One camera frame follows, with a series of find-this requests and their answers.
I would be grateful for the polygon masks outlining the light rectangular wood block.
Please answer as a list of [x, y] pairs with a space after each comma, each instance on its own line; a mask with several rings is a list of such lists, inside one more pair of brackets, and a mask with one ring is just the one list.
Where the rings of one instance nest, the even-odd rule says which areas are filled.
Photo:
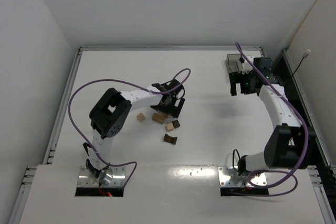
[[152, 120], [154, 122], [157, 122], [159, 124], [163, 124], [165, 122], [165, 117], [160, 115], [160, 114], [157, 114], [157, 113], [153, 113], [152, 115]]

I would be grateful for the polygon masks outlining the smoky transparent plastic bin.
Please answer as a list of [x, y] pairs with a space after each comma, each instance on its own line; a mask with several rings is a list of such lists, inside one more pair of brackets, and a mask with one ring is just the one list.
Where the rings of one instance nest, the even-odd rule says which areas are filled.
[[225, 60], [228, 73], [241, 72], [243, 67], [240, 62], [240, 54], [228, 54]]

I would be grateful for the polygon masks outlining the small light wood cube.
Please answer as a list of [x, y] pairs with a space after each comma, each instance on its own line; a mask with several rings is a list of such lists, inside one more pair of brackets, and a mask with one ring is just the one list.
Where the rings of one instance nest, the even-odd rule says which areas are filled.
[[145, 120], [145, 115], [143, 113], [139, 113], [136, 118], [139, 122], [143, 122]]

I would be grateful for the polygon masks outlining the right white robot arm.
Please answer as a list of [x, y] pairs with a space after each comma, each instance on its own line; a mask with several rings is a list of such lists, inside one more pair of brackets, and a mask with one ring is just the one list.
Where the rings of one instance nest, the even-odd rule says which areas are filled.
[[309, 166], [316, 134], [313, 128], [304, 127], [289, 107], [283, 81], [271, 71], [272, 60], [249, 56], [245, 60], [239, 54], [229, 54], [226, 66], [229, 74], [230, 93], [257, 94], [264, 103], [274, 128], [265, 149], [254, 155], [239, 158], [237, 172], [247, 175], [255, 170], [276, 168], [299, 169]]

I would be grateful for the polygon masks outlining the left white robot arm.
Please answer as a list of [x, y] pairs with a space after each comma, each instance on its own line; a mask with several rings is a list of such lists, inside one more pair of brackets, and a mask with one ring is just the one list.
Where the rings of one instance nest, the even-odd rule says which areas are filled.
[[113, 138], [122, 130], [130, 112], [144, 107], [177, 118], [183, 107], [184, 98], [179, 94], [185, 89], [177, 80], [167, 83], [154, 83], [151, 86], [133, 91], [108, 89], [89, 113], [93, 140], [84, 144], [88, 158], [86, 167], [94, 178], [99, 178], [108, 167], [107, 159]]

